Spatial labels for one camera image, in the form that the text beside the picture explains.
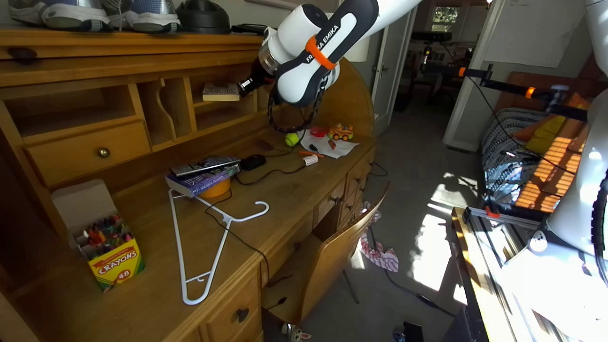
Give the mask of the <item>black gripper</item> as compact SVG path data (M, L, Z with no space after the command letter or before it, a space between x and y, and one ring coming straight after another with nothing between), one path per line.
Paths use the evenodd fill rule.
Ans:
M262 84L268 84L273 80L273 67L268 65L266 61L256 59L251 65L251 73L247 78L243 78L237 88L241 96L247 96L254 90L258 90Z

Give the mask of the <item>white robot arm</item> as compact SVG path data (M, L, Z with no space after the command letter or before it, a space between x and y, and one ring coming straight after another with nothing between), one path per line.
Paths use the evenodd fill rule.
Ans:
M296 6L277 29L268 27L241 96L275 82L279 103L306 107L340 77L340 59L363 39L406 16L422 0L344 0L330 16Z

